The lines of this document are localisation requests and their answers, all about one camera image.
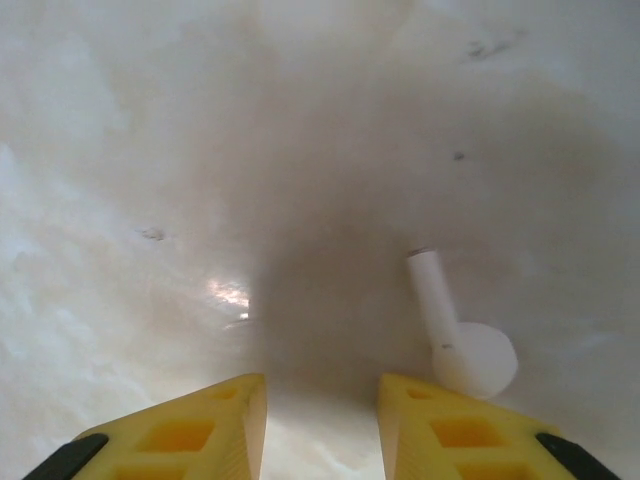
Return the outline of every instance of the white earbud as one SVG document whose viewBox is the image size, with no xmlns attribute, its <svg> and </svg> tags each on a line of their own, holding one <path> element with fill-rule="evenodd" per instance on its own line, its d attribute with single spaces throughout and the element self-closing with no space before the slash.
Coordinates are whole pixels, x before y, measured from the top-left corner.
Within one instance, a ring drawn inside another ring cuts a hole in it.
<svg viewBox="0 0 640 480">
<path fill-rule="evenodd" d="M 433 351 L 434 373 L 440 383 L 476 398 L 498 395 L 518 370 L 509 338 L 488 325 L 458 322 L 435 250 L 413 253 L 408 263 Z"/>
</svg>

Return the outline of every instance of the white curved surface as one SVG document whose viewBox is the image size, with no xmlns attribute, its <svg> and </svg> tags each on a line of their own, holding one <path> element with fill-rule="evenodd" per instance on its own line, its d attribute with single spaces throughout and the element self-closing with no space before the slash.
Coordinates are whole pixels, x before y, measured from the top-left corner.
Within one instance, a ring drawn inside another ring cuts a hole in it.
<svg viewBox="0 0 640 480">
<path fill-rule="evenodd" d="M 498 401 L 633 478 L 638 21 L 631 0 L 0 2 L 2 478 L 257 370 L 263 478 L 381 479 L 377 376 L 428 359 L 403 262 L 425 242 L 462 318 L 514 341 Z"/>
</svg>

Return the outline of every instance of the black rubber tip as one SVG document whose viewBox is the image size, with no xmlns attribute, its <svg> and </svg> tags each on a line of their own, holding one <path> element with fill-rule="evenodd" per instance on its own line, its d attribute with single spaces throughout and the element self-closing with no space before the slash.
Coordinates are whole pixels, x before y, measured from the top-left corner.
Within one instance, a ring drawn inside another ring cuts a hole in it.
<svg viewBox="0 0 640 480">
<path fill-rule="evenodd" d="M 550 433 L 539 433 L 536 439 L 576 480 L 621 480 L 577 443 Z"/>
<path fill-rule="evenodd" d="M 24 480 L 71 480 L 109 441 L 103 433 L 67 443 L 38 465 Z"/>
</svg>

